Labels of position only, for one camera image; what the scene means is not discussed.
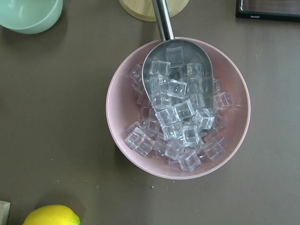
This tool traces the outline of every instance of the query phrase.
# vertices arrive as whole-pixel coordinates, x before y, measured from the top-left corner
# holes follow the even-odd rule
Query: brown table surface
[[[83,225],[272,224],[300,221],[300,24],[235,18],[235,0],[190,0],[177,37],[207,42],[239,68],[251,97],[233,158],[192,180],[167,180],[117,149],[105,117],[110,80],[157,24],[119,1],[64,0],[49,30],[0,27],[0,200],[8,225],[48,204]]]

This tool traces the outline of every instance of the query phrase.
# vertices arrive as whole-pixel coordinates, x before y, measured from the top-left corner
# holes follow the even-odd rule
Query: ice cube
[[[178,160],[173,160],[171,158],[169,158],[169,163],[168,163],[170,166],[178,166],[179,165],[179,162]]]
[[[227,91],[215,94],[215,106],[217,110],[224,110],[232,106],[231,99]]]
[[[169,74],[170,64],[171,64],[170,62],[161,61],[161,60],[152,61],[149,73],[153,75]]]
[[[216,131],[219,131],[219,130],[222,130],[223,128],[226,127],[226,123],[225,123],[225,117],[220,115],[220,114],[217,114],[215,116],[215,126],[214,126],[214,129]]]
[[[173,107],[156,112],[156,117],[162,127],[177,122]]]
[[[201,148],[201,144],[203,144],[203,141],[200,138],[200,141],[199,141],[198,145],[196,145],[196,146],[187,146],[187,147],[185,147],[185,151],[193,150],[193,151],[196,151],[197,154],[201,154],[203,152],[203,150]]]
[[[171,104],[171,106],[174,106],[174,105],[179,104],[179,103],[183,103],[183,101],[184,100],[182,98],[170,96],[170,104]]]
[[[169,79],[179,80],[183,76],[183,67],[176,66],[169,70]]]
[[[221,79],[214,79],[214,92],[215,94],[222,92]]]
[[[165,91],[151,93],[151,103],[154,109],[165,109],[171,106],[170,97]]]
[[[184,126],[181,131],[184,146],[196,146],[199,143],[197,126]]]
[[[167,91],[168,96],[184,99],[187,90],[187,83],[182,81],[170,80],[169,88]]]
[[[135,130],[135,128],[140,128],[140,129],[142,129],[142,127],[141,127],[139,121],[136,121],[136,122],[134,122],[133,124],[131,124],[131,125],[125,130],[125,134],[126,134],[127,136],[129,136],[129,135]]]
[[[223,147],[214,137],[209,139],[207,142],[203,143],[201,147],[211,161],[215,161],[217,158],[219,158],[225,153]]]
[[[131,81],[131,86],[134,88],[135,91],[137,91],[139,93],[143,92],[143,90],[145,89],[144,85],[143,85],[143,82],[142,82],[142,79],[132,80]]]
[[[173,139],[171,140],[165,149],[165,156],[176,160],[184,152],[184,146],[181,140]]]
[[[203,94],[200,94],[200,93],[191,94],[191,95],[188,95],[188,98],[191,100],[193,109],[199,109],[199,108],[205,107],[205,101],[204,101]]]
[[[152,151],[154,143],[154,140],[138,127],[136,127],[125,140],[125,144],[129,148],[133,149],[143,157],[146,157]]]
[[[159,133],[155,137],[155,143],[153,146],[153,150],[156,151],[156,155],[164,156],[165,155],[165,149],[168,141],[164,139],[164,134]]]
[[[209,130],[214,123],[214,116],[207,108],[196,109],[193,120],[199,123],[199,129]]]
[[[168,75],[153,75],[149,78],[150,92],[166,92],[169,86],[169,77]]]
[[[149,118],[149,111],[151,109],[153,110],[153,108],[150,107],[150,106],[142,106],[140,108],[140,118],[143,119],[143,120]]]
[[[153,120],[158,120],[157,117],[156,117],[156,115],[155,115],[155,113],[156,113],[156,112],[155,112],[155,109],[150,108],[150,109],[149,109],[148,117],[151,118],[151,119],[153,119]]]
[[[203,76],[204,72],[202,63],[190,62],[187,64],[187,76]]]
[[[148,95],[145,92],[145,89],[142,92],[138,93],[136,103],[141,106],[152,106],[151,102],[149,101]]]
[[[153,137],[159,133],[160,124],[159,124],[158,120],[152,120],[150,118],[147,118],[143,121],[142,130],[149,137]]]
[[[182,46],[170,46],[166,49],[165,57],[169,61],[170,67],[184,64],[184,55]]]
[[[202,94],[204,92],[202,87],[202,77],[187,77],[183,81],[187,83],[188,95],[196,93]]]
[[[192,117],[195,113],[191,101],[188,99],[183,103],[174,106],[177,121]]]
[[[161,127],[164,133],[164,137],[166,140],[177,139],[182,137],[182,124],[181,123],[173,123],[170,125],[166,125]]]
[[[136,64],[135,67],[128,73],[129,77],[132,80],[139,81],[142,78],[142,66],[140,64]]]
[[[209,135],[207,135],[206,137],[204,137],[204,141],[208,142],[209,139],[211,139],[213,137],[219,142],[220,145],[223,145],[223,144],[225,144],[227,142],[227,139],[223,135],[221,135],[218,131],[216,131],[216,130],[214,130]]]
[[[201,164],[196,151],[188,150],[178,157],[178,162],[182,170],[192,172]]]

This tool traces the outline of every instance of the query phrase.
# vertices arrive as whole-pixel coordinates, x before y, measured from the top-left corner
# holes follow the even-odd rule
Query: yellow lemon
[[[67,206],[47,205],[31,212],[23,225],[80,225],[79,217]]]

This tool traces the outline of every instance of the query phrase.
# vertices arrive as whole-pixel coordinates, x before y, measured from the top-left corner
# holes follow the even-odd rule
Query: scoop handle
[[[171,20],[166,0],[152,0],[159,34],[162,41],[173,40]]]

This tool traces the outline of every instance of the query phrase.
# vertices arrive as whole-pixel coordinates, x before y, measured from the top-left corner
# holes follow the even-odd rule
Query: green container
[[[0,25],[23,34],[52,27],[62,11],[63,0],[0,0]]]

